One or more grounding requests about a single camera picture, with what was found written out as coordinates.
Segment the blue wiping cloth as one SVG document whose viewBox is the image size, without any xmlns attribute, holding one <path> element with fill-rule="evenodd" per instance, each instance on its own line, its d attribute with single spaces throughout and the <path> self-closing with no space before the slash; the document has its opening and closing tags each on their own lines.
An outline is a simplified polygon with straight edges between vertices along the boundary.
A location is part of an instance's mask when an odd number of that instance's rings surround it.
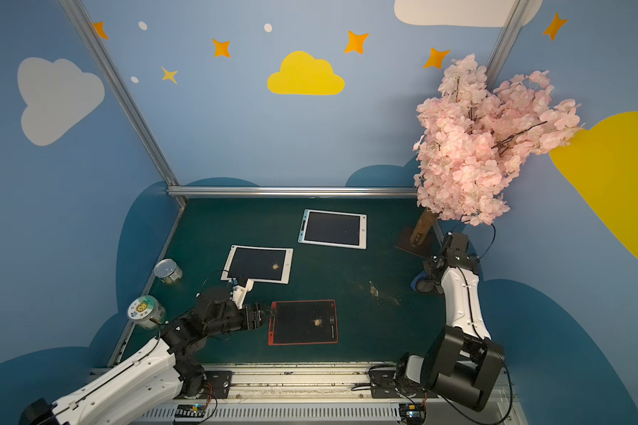
<svg viewBox="0 0 638 425">
<path fill-rule="evenodd" d="M 427 273 L 426 273 L 425 271 L 422 271 L 421 273 L 417 274 L 417 275 L 413 278 L 413 280 L 412 280 L 412 282 L 411 282 L 411 284 L 410 284 L 411 289 L 412 289 L 412 290 L 414 290 L 415 292 L 420 293 L 420 290 L 419 290 L 419 288 L 418 288 L 418 283 L 419 283 L 421 280 L 425 280 L 426 278 L 427 278 Z"/>
</svg>

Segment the red frame drawing tablet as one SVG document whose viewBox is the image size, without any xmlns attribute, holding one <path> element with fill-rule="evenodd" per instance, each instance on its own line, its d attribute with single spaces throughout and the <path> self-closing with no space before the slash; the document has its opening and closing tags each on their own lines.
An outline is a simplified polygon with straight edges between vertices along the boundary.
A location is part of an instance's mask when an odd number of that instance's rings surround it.
<svg viewBox="0 0 638 425">
<path fill-rule="evenodd" d="M 276 301 L 269 320 L 268 345 L 338 343 L 335 300 Z"/>
</svg>

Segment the white blue drawing tablet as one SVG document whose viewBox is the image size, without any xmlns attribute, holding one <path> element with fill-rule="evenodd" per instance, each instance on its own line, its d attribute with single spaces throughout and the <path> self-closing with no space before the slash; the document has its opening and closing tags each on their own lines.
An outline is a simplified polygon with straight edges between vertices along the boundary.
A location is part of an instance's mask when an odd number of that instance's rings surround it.
<svg viewBox="0 0 638 425">
<path fill-rule="evenodd" d="M 298 242 L 365 250 L 367 248 L 367 216 L 306 209 Z"/>
</svg>

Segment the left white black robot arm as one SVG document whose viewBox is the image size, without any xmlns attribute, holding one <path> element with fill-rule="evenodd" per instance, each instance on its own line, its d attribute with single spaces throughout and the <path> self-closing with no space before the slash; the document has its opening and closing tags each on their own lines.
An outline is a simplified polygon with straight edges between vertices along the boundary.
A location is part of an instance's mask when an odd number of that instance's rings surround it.
<svg viewBox="0 0 638 425">
<path fill-rule="evenodd" d="M 54 402 L 27 406 L 22 424 L 129 424 L 175 397 L 212 398 L 203 366 L 193 358 L 209 338 L 262 327 L 269 308 L 245 304 L 237 290 L 211 288 L 195 305 L 159 327 L 159 334 L 94 381 Z"/>
</svg>

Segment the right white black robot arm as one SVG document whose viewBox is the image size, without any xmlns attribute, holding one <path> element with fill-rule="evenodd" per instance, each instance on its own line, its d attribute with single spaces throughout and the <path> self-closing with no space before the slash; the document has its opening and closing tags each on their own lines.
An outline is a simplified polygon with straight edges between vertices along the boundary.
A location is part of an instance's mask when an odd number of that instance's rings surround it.
<svg viewBox="0 0 638 425">
<path fill-rule="evenodd" d="M 424 262 L 424 271 L 411 283 L 419 294 L 444 297 L 446 324 L 425 356 L 405 355 L 395 381 L 480 412 L 504 368 L 505 353 L 483 319 L 480 258 L 469 248 L 467 235 L 449 232 L 439 253 Z"/>
</svg>

